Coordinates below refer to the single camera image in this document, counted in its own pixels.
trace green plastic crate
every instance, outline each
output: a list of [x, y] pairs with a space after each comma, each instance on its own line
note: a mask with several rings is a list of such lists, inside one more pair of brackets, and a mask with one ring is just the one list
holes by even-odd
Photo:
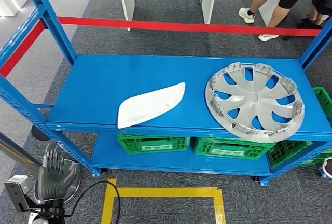
[[310, 141], [280, 141], [268, 151], [267, 156], [271, 167], [275, 168], [311, 144]]
[[127, 154], [188, 150], [189, 137], [117, 134]]
[[316, 165], [316, 164], [321, 165], [321, 163], [325, 158], [330, 158], [330, 157], [332, 157], [332, 153], [327, 152], [327, 151], [321, 153], [319, 155], [317, 155], [317, 156], [315, 156], [314, 158], [312, 158], [312, 159], [309, 159], [309, 160], [304, 161], [303, 163], [299, 165], [299, 167], [311, 167], [311, 166], [314, 166], [314, 165]]
[[257, 160], [274, 145], [241, 139], [198, 137], [194, 152], [198, 155]]
[[[323, 87], [315, 87], [312, 88], [317, 99], [320, 103], [321, 107], [323, 109], [325, 116], [328, 119], [332, 118], [332, 100], [330, 95]], [[309, 167], [314, 166], [318, 163], [323, 162], [325, 158], [332, 157], [332, 149], [325, 150], [319, 155], [314, 158], [306, 160], [300, 165], [300, 167]]]
[[323, 87], [312, 88], [327, 119], [332, 118], [332, 100]]

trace crate label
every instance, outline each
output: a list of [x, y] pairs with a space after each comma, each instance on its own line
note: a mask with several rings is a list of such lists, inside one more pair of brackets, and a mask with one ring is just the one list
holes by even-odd
[[169, 150], [173, 149], [172, 145], [151, 145], [142, 146], [142, 150]]
[[219, 149], [212, 149], [211, 153], [218, 154], [218, 155], [229, 155], [229, 156], [243, 156], [243, 155], [244, 155], [244, 151], [219, 150]]
[[325, 150], [323, 151], [322, 153], [332, 153], [332, 149]]
[[302, 164], [308, 164], [308, 163], [311, 163], [311, 162], [313, 162], [313, 159], [306, 160], [306, 161], [303, 162]]

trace gray carpet floor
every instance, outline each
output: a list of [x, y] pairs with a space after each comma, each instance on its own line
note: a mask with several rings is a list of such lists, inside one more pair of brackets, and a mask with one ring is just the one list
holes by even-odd
[[[243, 24], [237, 15], [242, 6], [251, 0], [216, 0], [213, 23]], [[202, 22], [203, 17], [195, 0], [136, 0], [134, 19], [175, 22]], [[300, 0], [282, 26], [294, 26], [310, 8], [310, 0]], [[102, 18], [124, 18], [121, 0], [90, 0], [85, 16]], [[263, 25], [259, 16], [256, 25]], [[78, 27], [72, 42], [78, 53], [122, 53], [122, 54], [168, 54], [207, 55], [238, 57], [298, 58], [312, 39], [281, 38], [262, 43], [254, 35], [223, 35], [206, 33], [173, 33], [121, 29]], [[307, 75], [312, 85], [332, 91], [329, 78], [330, 46], [328, 46]], [[63, 61], [45, 98], [53, 103], [69, 72]], [[91, 133], [66, 133], [72, 141], [90, 156], [95, 140]], [[25, 148], [39, 159], [46, 142], [27, 138]], [[14, 174], [26, 173], [16, 165]], [[105, 178], [117, 178], [120, 187], [219, 187], [223, 191], [226, 221], [238, 223], [332, 223], [332, 199], [330, 190], [332, 180], [324, 180], [315, 168], [294, 169], [261, 187], [249, 177], [160, 173], [146, 171], [109, 170], [101, 178], [92, 178], [83, 169], [80, 190]], [[105, 186], [88, 192], [66, 223], [100, 223]], [[67, 205], [67, 212], [72, 207]], [[147, 199], [121, 200], [120, 223], [215, 223], [212, 199]], [[116, 214], [116, 200], [112, 212]], [[0, 223], [25, 223], [27, 214], [17, 214], [7, 195], [0, 197]]]

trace lower shelf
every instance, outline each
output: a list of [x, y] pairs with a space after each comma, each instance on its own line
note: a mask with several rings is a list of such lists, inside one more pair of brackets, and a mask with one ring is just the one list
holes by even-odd
[[266, 155], [258, 160], [218, 158], [189, 151], [128, 155], [113, 133], [100, 133], [92, 154], [95, 167], [247, 176], [271, 175]]

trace white sneaker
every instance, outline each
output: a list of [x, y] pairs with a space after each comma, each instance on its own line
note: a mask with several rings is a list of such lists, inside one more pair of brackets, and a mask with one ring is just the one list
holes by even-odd
[[243, 20], [244, 20], [244, 22], [246, 22], [246, 23], [255, 22], [255, 20], [254, 20], [255, 14], [248, 15], [247, 14], [248, 10], [250, 10], [250, 9], [249, 8], [241, 8], [239, 10], [239, 16], [243, 18]]
[[258, 36], [260, 41], [269, 41], [270, 39], [277, 38], [279, 35], [268, 35], [268, 34], [262, 34]]

